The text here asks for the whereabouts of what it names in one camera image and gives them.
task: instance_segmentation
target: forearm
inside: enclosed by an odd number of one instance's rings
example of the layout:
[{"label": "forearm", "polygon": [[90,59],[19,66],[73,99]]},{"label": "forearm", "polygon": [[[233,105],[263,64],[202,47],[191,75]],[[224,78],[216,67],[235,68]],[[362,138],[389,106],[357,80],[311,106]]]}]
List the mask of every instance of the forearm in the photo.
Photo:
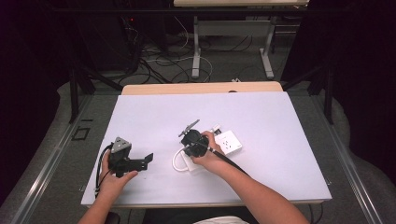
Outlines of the forearm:
[{"label": "forearm", "polygon": [[282,195],[230,164],[216,161],[207,169],[224,179],[233,188],[260,223],[307,223],[300,211]]},{"label": "forearm", "polygon": [[82,223],[105,223],[108,212],[110,211],[113,201],[106,197],[100,197],[95,200],[93,205],[88,209],[78,224]]}]

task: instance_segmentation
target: metal frame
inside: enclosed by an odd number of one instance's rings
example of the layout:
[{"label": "metal frame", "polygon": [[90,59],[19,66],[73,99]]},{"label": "metal frame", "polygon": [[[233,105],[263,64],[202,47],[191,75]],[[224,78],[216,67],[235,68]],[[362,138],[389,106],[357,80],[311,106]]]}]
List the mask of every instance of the metal frame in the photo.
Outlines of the metal frame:
[{"label": "metal frame", "polygon": [[274,73],[268,58],[271,40],[276,25],[276,17],[270,21],[198,21],[194,17],[194,58],[192,62],[192,78],[199,77],[201,49],[200,35],[251,35],[265,36],[264,49],[260,49],[264,72],[268,79],[274,79]]},{"label": "metal frame", "polygon": [[[88,108],[91,100],[91,95],[86,95],[84,97],[80,106],[81,113],[79,113],[76,120],[79,120],[79,118],[82,117],[82,115],[84,114],[83,112]],[[55,173],[56,168],[58,167],[58,164],[61,161],[62,156],[66,150],[66,147],[77,128],[77,121],[68,125],[67,129],[64,132],[64,136],[62,137],[58,145],[53,149],[52,153],[49,155],[46,164],[44,165],[43,169],[35,180],[35,183],[30,188],[29,193],[27,194],[26,198],[24,199],[23,203],[21,204],[20,208],[12,219],[12,224],[29,223],[30,216],[35,211],[35,207],[37,206],[38,202],[41,199],[41,196],[46,190],[47,185],[49,184],[53,174]]]},{"label": "metal frame", "polygon": [[337,131],[334,129],[334,126],[331,125],[327,121],[326,116],[323,115],[322,102],[320,101],[319,96],[311,96],[311,99],[316,110],[318,111],[318,114],[320,115],[321,120],[323,121],[324,126],[327,128],[327,131],[335,143],[335,154],[337,155],[341,166],[344,169],[344,173],[346,174],[346,178],[348,179],[349,184],[355,193],[356,199],[361,206],[361,211],[366,216],[368,223],[383,223],[381,217],[375,209],[375,206],[373,205],[373,202],[370,199],[366,187],[364,187],[364,184],[361,181],[358,172],[356,171],[355,163],[350,158],[349,153],[338,136]]}]

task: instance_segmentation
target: electrical outlet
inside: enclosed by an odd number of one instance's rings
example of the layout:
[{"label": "electrical outlet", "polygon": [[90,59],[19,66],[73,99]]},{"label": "electrical outlet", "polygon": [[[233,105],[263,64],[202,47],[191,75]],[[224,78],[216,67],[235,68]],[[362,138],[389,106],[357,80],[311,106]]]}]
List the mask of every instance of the electrical outlet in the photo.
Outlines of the electrical outlet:
[{"label": "electrical outlet", "polygon": [[236,138],[233,131],[228,131],[228,132],[216,135],[215,141],[221,147],[221,150],[226,155],[242,148],[242,144]]}]

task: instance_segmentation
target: white power strip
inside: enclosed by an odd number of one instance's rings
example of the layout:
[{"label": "white power strip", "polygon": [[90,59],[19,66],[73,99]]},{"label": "white power strip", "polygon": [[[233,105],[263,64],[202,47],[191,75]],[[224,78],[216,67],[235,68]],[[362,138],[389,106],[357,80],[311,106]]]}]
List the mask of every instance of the white power strip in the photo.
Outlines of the white power strip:
[{"label": "white power strip", "polygon": [[[232,131],[228,131],[225,133],[221,133],[215,136],[216,143],[221,147],[221,150],[225,155],[229,155],[235,151],[238,151],[242,148],[242,144],[236,138],[235,134]],[[201,165],[197,165],[192,162],[191,158],[183,151],[180,151],[180,154],[187,165],[189,171],[194,171],[196,169],[202,168]]]}]

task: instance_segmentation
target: person's left hand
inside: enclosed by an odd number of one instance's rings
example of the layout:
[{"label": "person's left hand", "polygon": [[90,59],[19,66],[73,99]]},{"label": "person's left hand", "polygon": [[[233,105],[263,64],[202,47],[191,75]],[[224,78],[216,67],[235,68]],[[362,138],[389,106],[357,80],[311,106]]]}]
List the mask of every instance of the person's left hand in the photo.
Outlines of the person's left hand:
[{"label": "person's left hand", "polygon": [[128,181],[137,176],[138,172],[132,171],[120,178],[114,176],[114,172],[109,171],[108,169],[109,156],[110,150],[105,153],[102,160],[102,172],[100,174],[100,181],[102,181],[102,183],[99,187],[100,190],[98,197],[106,197],[107,200],[114,203],[122,193],[122,190]]}]

